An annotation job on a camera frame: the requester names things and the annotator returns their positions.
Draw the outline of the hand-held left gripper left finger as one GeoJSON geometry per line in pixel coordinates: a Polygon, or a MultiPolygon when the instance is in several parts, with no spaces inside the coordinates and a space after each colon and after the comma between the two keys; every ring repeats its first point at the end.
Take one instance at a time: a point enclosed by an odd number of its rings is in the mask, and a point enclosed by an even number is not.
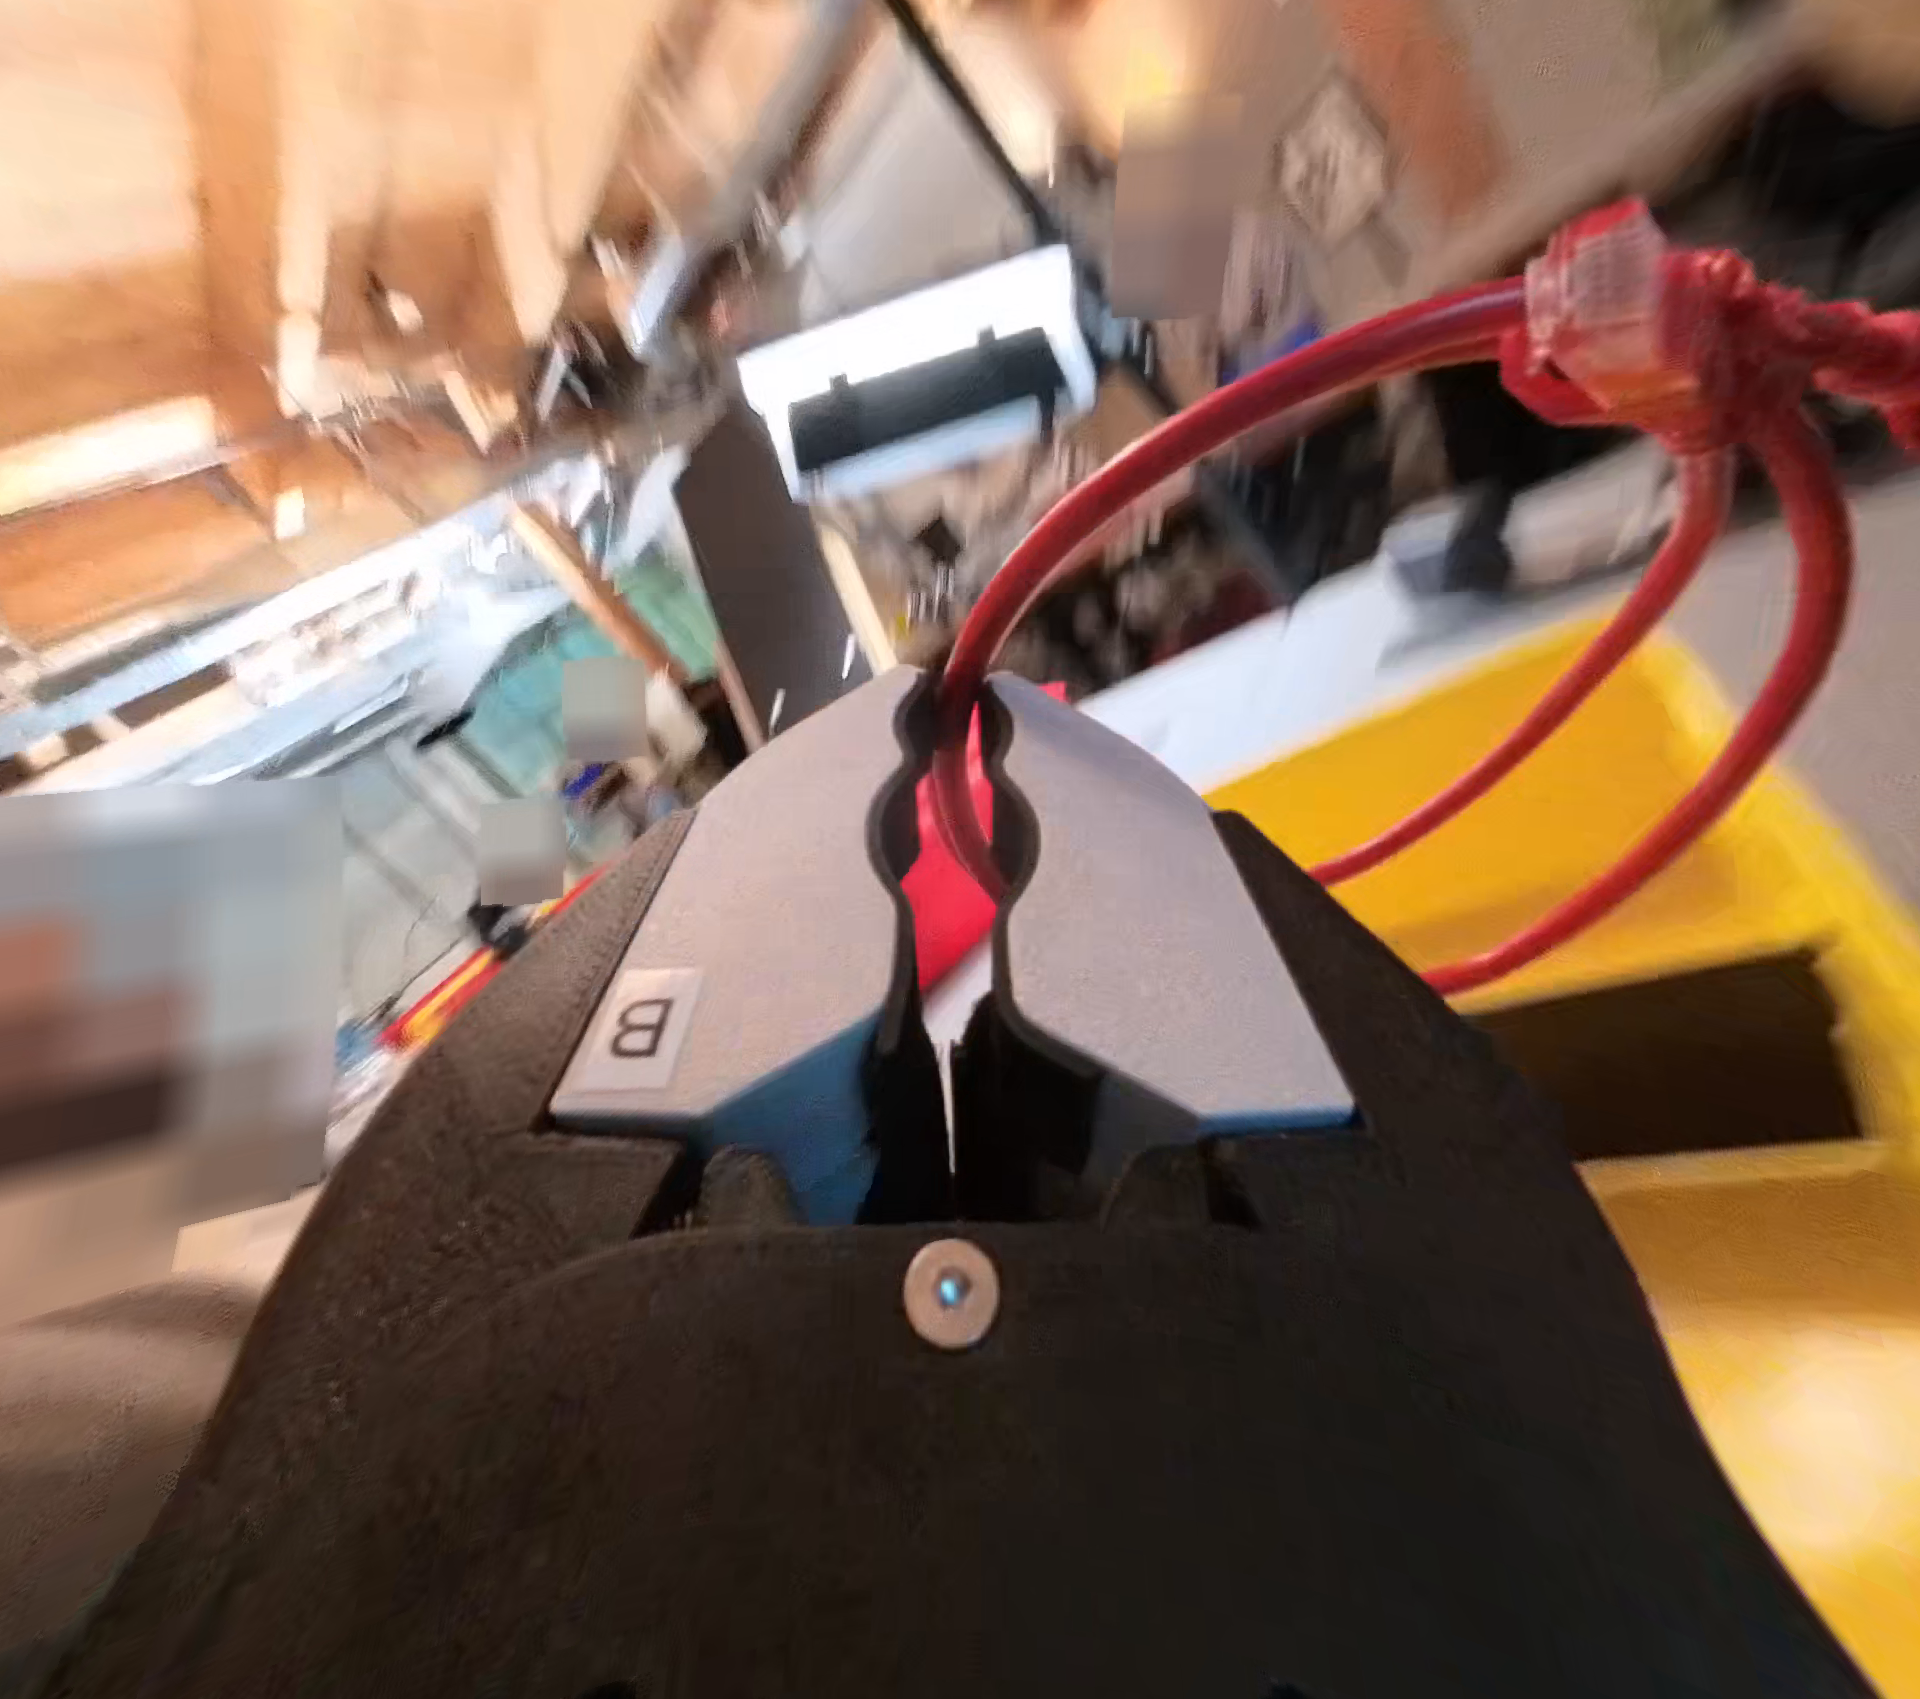
{"type": "Polygon", "coordinates": [[[551,1099],[555,1127],[781,1167],[807,1225],[924,1222],[924,676],[896,667],[701,801],[551,1099]]]}

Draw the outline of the studio light panel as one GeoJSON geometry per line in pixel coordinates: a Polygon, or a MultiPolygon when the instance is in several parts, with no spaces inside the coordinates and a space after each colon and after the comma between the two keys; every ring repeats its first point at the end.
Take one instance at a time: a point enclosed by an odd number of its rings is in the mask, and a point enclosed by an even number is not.
{"type": "Polygon", "coordinates": [[[1093,411],[1069,244],[1032,248],[750,348],[744,403],[799,504],[851,501],[1041,445],[1093,411]]]}

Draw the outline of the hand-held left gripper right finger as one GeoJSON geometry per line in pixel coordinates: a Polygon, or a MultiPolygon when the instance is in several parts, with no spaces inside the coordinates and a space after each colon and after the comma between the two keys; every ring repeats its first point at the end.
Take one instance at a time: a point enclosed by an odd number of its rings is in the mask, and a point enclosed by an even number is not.
{"type": "Polygon", "coordinates": [[[1045,1132],[1290,1132],[1356,1113],[1212,810],[1039,685],[986,686],[993,1004],[1045,1132]]]}

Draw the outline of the yellow plastic bin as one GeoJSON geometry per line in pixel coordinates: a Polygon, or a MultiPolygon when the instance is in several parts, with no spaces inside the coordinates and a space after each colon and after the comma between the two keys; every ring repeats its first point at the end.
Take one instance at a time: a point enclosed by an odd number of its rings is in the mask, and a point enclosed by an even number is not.
{"type": "MultiPolygon", "coordinates": [[[[1661,636],[1499,792],[1341,890],[1447,968],[1586,887],[1704,770],[1757,624],[1661,636]]],[[[1227,646],[1188,776],[1302,865],[1501,738],[1596,631],[1227,646]]],[[[1915,1694],[1915,624],[1855,608],[1791,748],[1646,890],[1457,1001],[1554,1079],[1721,1465],[1885,1694],[1915,1694]]]]}

